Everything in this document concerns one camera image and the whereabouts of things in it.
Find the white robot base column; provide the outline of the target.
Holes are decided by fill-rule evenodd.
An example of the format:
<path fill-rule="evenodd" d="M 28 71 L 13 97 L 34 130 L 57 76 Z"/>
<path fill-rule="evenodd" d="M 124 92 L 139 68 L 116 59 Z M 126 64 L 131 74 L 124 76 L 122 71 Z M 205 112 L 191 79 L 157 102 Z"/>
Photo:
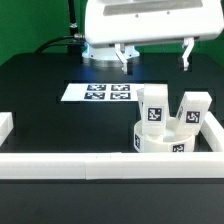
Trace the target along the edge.
<path fill-rule="evenodd" d="M 93 48 L 87 44 L 86 49 L 82 53 L 83 62 L 99 67 L 121 67 L 122 63 L 115 53 L 115 45 L 112 47 Z M 125 46 L 125 57 L 128 61 L 136 61 L 139 56 L 140 53 L 134 46 Z"/>

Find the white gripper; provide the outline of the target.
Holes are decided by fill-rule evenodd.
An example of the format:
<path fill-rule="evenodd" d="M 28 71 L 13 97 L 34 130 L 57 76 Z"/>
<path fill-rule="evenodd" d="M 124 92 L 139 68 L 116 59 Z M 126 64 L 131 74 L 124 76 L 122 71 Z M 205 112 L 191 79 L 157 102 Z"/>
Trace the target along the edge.
<path fill-rule="evenodd" d="M 179 65 L 187 71 L 194 38 L 214 39 L 222 30 L 221 0 L 88 0 L 86 5 L 86 41 L 92 46 L 116 44 L 115 53 L 125 74 L 132 73 L 125 45 L 184 39 Z"/>

